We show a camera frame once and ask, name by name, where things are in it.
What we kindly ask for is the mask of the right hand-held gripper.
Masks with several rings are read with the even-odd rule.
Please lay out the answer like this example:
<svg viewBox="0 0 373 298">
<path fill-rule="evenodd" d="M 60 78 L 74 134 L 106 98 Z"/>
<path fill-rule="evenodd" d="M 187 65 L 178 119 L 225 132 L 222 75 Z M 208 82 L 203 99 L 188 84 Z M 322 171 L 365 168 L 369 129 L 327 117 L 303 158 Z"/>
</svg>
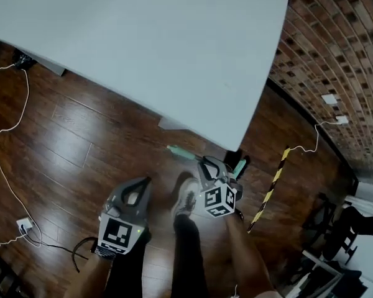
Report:
<svg viewBox="0 0 373 298">
<path fill-rule="evenodd" d="M 210 170 L 216 170 L 212 177 Z M 198 162 L 198 173 L 202 185 L 212 185 L 213 179 L 228 180 L 226 165 L 212 156 L 204 156 L 203 162 Z M 243 196 L 243 186 L 231 179 L 228 183 L 217 181 L 208 189 L 200 192 L 199 200 L 201 208 L 211 217 L 223 217 L 233 214 L 236 210 L 236 202 Z"/>
</svg>

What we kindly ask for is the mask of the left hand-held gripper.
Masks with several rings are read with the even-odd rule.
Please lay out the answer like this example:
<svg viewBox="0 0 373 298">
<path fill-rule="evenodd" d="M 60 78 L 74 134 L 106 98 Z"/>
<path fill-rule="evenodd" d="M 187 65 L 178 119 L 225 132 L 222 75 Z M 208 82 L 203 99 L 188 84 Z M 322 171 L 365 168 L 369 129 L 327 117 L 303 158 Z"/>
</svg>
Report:
<svg viewBox="0 0 373 298">
<path fill-rule="evenodd" d="M 99 216 L 96 253 L 113 259 L 129 253 L 147 228 L 151 177 L 139 177 L 116 186 Z"/>
</svg>

